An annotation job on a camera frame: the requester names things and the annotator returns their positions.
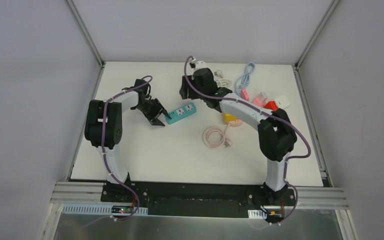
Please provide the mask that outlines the teal power strip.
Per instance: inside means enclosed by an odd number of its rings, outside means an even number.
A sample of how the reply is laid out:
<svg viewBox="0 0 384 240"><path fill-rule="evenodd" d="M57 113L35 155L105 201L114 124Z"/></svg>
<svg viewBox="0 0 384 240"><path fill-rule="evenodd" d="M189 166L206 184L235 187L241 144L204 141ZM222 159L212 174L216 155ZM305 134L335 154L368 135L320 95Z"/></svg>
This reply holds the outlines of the teal power strip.
<svg viewBox="0 0 384 240"><path fill-rule="evenodd" d="M197 107L195 106L194 103L190 102L180 108L170 111L168 113L168 116L165 117L165 119L169 125L172 125L187 117L192 116L196 112L197 112Z"/></svg>

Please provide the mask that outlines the yellow cube adapter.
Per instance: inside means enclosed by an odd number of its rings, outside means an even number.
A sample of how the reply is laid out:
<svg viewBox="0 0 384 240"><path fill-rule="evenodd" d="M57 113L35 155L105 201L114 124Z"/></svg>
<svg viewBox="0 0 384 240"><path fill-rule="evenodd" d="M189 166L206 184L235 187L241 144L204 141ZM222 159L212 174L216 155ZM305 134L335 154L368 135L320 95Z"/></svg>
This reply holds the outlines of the yellow cube adapter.
<svg viewBox="0 0 384 240"><path fill-rule="evenodd" d="M222 119L225 123L236 122L238 120L235 116L228 114L228 113L223 112L221 115L222 115Z"/></svg>

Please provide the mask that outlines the pink power strip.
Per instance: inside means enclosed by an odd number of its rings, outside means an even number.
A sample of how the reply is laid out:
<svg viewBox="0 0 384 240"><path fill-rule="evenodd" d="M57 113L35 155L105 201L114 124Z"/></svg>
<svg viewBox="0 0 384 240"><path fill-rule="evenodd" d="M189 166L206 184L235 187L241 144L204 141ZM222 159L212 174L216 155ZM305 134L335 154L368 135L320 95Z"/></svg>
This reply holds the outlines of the pink power strip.
<svg viewBox="0 0 384 240"><path fill-rule="evenodd" d="M260 108L263 108L267 104L267 98L264 96L257 96L252 103Z"/></svg>

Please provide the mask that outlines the red cube adapter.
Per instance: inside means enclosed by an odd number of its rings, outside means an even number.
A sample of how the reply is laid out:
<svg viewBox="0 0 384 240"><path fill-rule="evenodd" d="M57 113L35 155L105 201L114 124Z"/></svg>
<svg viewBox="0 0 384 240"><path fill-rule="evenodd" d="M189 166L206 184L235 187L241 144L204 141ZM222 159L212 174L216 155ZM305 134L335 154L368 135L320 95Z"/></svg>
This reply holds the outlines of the red cube adapter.
<svg viewBox="0 0 384 240"><path fill-rule="evenodd" d="M279 107L276 105L274 101L267 102L264 108L271 111L277 111L279 109Z"/></svg>

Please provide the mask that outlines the white cube adapter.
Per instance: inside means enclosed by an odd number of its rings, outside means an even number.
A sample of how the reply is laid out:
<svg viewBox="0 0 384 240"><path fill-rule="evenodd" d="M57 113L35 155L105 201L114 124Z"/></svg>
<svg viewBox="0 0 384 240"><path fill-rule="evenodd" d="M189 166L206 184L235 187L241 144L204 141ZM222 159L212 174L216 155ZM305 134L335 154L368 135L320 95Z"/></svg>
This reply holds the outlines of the white cube adapter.
<svg viewBox="0 0 384 240"><path fill-rule="evenodd" d="M280 109L287 109L291 105L289 98L285 95L280 95L276 97L274 99L274 103Z"/></svg>

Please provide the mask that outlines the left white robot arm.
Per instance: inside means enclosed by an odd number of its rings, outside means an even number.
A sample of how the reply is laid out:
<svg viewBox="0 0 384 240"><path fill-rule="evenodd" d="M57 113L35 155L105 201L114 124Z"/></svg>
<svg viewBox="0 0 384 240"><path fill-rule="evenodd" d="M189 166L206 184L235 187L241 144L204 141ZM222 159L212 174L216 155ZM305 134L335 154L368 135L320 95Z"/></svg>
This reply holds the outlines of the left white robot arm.
<svg viewBox="0 0 384 240"><path fill-rule="evenodd" d="M136 79L133 86L123 88L109 99L92 99L88 104L84 137L101 156L107 172L106 181L117 184L113 195L123 203L135 194L127 183L130 176L126 165L117 163L117 146L123 135L123 113L138 110L151 126L157 127L165 126L159 117L169 115L162 103L151 96L152 80L151 75L146 75Z"/></svg>

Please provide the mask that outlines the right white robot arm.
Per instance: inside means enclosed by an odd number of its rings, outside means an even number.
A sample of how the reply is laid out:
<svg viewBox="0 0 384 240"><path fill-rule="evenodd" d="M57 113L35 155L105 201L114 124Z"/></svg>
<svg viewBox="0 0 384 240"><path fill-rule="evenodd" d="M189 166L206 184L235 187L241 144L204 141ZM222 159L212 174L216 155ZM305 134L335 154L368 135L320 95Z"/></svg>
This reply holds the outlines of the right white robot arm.
<svg viewBox="0 0 384 240"><path fill-rule="evenodd" d="M232 115L257 131L259 148L267 158L267 176L262 185L264 200L276 205L291 187L287 181L288 160L308 158L312 151L304 135L291 124L282 108L269 110L219 87L204 61L188 56L183 67L182 99L201 99L207 107Z"/></svg>

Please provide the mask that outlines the white pink small adapter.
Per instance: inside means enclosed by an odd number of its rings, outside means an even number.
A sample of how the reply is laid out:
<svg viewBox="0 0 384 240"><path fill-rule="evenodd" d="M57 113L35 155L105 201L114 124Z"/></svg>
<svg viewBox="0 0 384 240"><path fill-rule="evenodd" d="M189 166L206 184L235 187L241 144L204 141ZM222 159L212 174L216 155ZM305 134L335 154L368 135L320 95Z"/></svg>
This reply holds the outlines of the white pink small adapter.
<svg viewBox="0 0 384 240"><path fill-rule="evenodd" d="M268 96L266 94L266 92L260 92L257 97L256 97L260 102L266 102L267 99L268 99Z"/></svg>

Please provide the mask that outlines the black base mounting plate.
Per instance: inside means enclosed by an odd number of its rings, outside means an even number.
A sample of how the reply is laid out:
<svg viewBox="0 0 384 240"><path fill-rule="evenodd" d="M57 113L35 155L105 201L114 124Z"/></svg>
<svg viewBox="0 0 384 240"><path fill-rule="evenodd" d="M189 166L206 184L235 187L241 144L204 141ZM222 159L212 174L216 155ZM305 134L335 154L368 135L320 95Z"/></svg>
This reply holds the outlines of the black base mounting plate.
<svg viewBox="0 0 384 240"><path fill-rule="evenodd" d="M295 191L284 186L274 193L267 185L169 183L127 181L103 184L100 200L135 201L152 216L262 218L281 220L285 208L297 201Z"/></svg>

